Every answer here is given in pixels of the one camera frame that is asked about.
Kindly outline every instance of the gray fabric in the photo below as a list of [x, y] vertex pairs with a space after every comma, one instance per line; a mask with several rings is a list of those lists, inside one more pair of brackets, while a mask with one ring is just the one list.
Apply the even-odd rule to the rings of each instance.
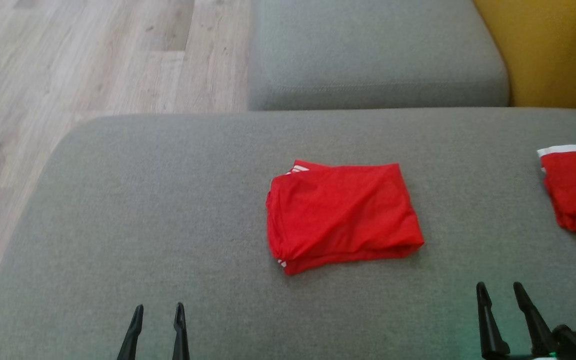
[[256, 0], [250, 110], [505, 107], [471, 0]]
[[[576, 111], [454, 108], [122, 116], [71, 132], [0, 267], [0, 359], [170, 359], [183, 301], [195, 359], [476, 359], [475, 285], [529, 351], [522, 281], [576, 329], [576, 234], [536, 150]], [[294, 159], [400, 163], [426, 244], [407, 259], [285, 276], [266, 244], [270, 180]]]

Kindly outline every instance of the wooden floor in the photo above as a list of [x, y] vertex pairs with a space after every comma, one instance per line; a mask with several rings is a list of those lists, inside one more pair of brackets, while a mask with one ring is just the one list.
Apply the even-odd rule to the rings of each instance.
[[0, 0], [0, 262], [73, 127], [245, 111], [249, 13], [250, 0]]

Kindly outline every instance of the gray ottoman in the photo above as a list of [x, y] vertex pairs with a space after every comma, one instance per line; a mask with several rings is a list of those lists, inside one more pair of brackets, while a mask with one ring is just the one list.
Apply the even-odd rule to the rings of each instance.
[[505, 107], [471, 0], [256, 0], [249, 110]]
[[[455, 108], [122, 116], [55, 150], [0, 267], [0, 359], [114, 359], [144, 304], [140, 359], [476, 359], [475, 285], [529, 351], [512, 283], [576, 329], [576, 234], [536, 150], [576, 111]], [[270, 180], [296, 158], [398, 162], [426, 244], [406, 259], [285, 276], [266, 244]]]

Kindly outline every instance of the yellow cushion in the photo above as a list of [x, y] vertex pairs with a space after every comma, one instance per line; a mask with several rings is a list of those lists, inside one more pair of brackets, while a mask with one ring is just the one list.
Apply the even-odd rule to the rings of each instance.
[[473, 0], [517, 107], [576, 108], [576, 0]]

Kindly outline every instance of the gray seat cushion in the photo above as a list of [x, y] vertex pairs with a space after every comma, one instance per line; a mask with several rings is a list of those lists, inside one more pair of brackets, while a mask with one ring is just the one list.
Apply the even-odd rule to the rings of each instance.
[[[123, 116], [71, 132], [0, 267], [0, 359], [170, 359], [183, 301], [195, 359], [476, 359], [475, 285], [530, 350], [512, 283], [576, 330], [576, 234], [536, 150], [576, 111], [394, 109]], [[426, 244], [288, 277], [266, 243], [270, 180], [294, 159], [400, 163]]]
[[505, 107], [471, 0], [256, 0], [250, 110]]

